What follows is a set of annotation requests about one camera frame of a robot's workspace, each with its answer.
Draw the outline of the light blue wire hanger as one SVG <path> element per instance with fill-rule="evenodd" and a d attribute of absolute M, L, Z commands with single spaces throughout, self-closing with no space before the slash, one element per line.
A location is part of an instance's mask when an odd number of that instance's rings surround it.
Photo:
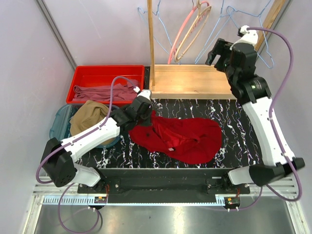
<path fill-rule="evenodd" d="M 199 50 L 194 64 L 203 64 L 204 55 L 212 49 L 218 38 L 230 39 L 237 33 L 237 29 L 243 26 L 242 12 L 238 1 L 227 1 L 222 3 L 217 19 L 212 21 L 212 25 L 204 31 L 205 41 Z"/>

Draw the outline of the red pleated skirt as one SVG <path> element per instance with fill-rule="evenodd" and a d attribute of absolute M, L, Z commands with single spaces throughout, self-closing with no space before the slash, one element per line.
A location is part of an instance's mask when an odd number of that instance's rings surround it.
<path fill-rule="evenodd" d="M 152 112 L 151 126 L 129 131 L 131 140 L 150 152 L 161 152 L 188 164 L 210 162 L 222 146 L 219 124 L 207 118 L 164 118 Z"/>

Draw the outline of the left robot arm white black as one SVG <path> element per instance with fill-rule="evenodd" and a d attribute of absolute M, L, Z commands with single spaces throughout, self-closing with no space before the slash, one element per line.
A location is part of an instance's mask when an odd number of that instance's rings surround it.
<path fill-rule="evenodd" d="M 61 141 L 50 139 L 39 168 L 44 169 L 56 187 L 79 183 L 88 186 L 94 193 L 102 192 L 105 188 L 104 176 L 97 169 L 76 162 L 101 143 L 132 130 L 139 123 L 150 122 L 151 105 L 149 97 L 139 95 L 130 105 L 113 110 L 111 115 L 80 134 Z"/>

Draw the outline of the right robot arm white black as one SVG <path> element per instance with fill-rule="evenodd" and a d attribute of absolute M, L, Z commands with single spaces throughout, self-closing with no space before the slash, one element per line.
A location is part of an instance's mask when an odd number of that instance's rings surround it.
<path fill-rule="evenodd" d="M 208 53 L 207 65 L 220 56 L 215 69 L 226 75 L 232 94 L 248 116 L 258 139 L 262 164 L 241 167 L 228 172 L 221 181 L 226 193 L 233 193 L 240 184 L 267 185 L 305 167 L 304 159 L 295 157 L 278 125 L 280 139 L 276 139 L 270 123 L 275 119 L 269 112 L 271 92 L 266 80 L 255 74 L 257 53 L 249 43 L 231 43 L 219 38 Z"/>

